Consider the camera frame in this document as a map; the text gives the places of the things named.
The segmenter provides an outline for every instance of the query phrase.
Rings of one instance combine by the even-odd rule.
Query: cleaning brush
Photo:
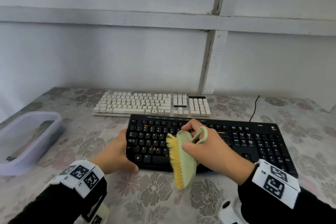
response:
[[[203,143],[207,140],[208,131],[206,127],[200,127],[194,137],[188,131],[179,131],[174,137],[172,134],[168,134],[166,139],[167,146],[169,148],[170,164],[174,171],[174,180],[176,188],[186,188],[191,180],[196,175],[197,161],[182,149],[184,142],[190,141],[195,143],[201,132],[204,132],[204,136],[196,144]]]

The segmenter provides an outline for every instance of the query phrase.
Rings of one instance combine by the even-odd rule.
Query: white wall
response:
[[[229,32],[215,94],[336,100],[336,37]]]
[[[0,23],[0,122],[54,86],[195,93],[199,30]]]

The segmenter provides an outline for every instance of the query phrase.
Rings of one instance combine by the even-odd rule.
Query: hand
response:
[[[191,133],[194,136],[201,126],[204,125],[192,119],[181,129],[186,131],[194,129],[195,131]],[[182,149],[202,165],[228,176],[238,185],[243,184],[252,173],[254,164],[233,151],[221,139],[216,130],[212,128],[207,128],[207,130],[208,138],[205,142],[201,144],[184,142]],[[202,139],[203,136],[204,132],[200,134],[199,138]]]
[[[130,173],[139,171],[138,166],[126,157],[126,131],[126,128],[120,131],[114,141],[89,159],[91,163],[98,165],[106,175],[121,170]]]

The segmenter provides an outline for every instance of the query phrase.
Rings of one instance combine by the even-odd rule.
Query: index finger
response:
[[[200,123],[198,120],[191,119],[191,120],[188,121],[188,123],[186,125],[182,126],[181,129],[185,130],[185,131],[188,131],[190,129],[198,131],[198,129],[202,126],[203,126],[203,124]]]

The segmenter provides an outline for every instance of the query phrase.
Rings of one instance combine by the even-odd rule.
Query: person's right hand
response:
[[[196,134],[200,127],[204,126],[199,121],[192,119],[182,130],[195,130],[191,133],[192,136]],[[192,142],[184,142],[182,149],[196,159],[202,165],[209,169],[222,173],[228,176],[238,185],[243,184],[250,176],[254,169],[254,163],[241,157],[233,151],[218,135],[216,130],[207,128],[208,138],[201,144],[194,144]]]

